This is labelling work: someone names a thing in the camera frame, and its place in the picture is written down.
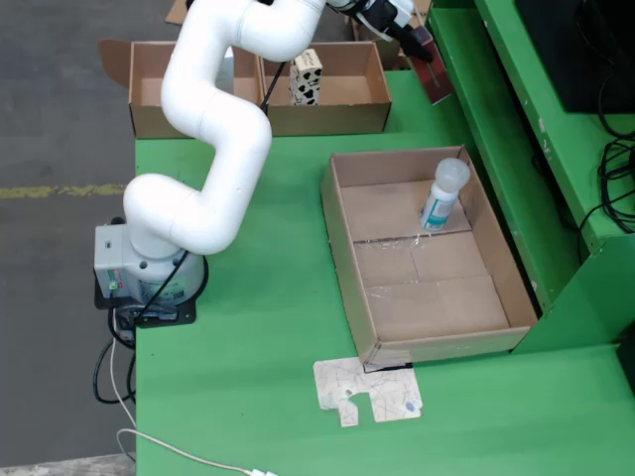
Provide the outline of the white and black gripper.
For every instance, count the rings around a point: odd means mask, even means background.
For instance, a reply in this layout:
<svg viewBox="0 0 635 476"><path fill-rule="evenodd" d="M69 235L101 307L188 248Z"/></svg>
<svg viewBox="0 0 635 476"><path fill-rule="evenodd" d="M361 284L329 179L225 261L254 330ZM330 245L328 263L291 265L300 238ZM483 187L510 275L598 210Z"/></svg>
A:
<svg viewBox="0 0 635 476"><path fill-rule="evenodd" d="M384 40L396 40L408 57L432 62L433 55L422 45L409 25L413 15L410 0L350 1L346 14Z"/></svg>

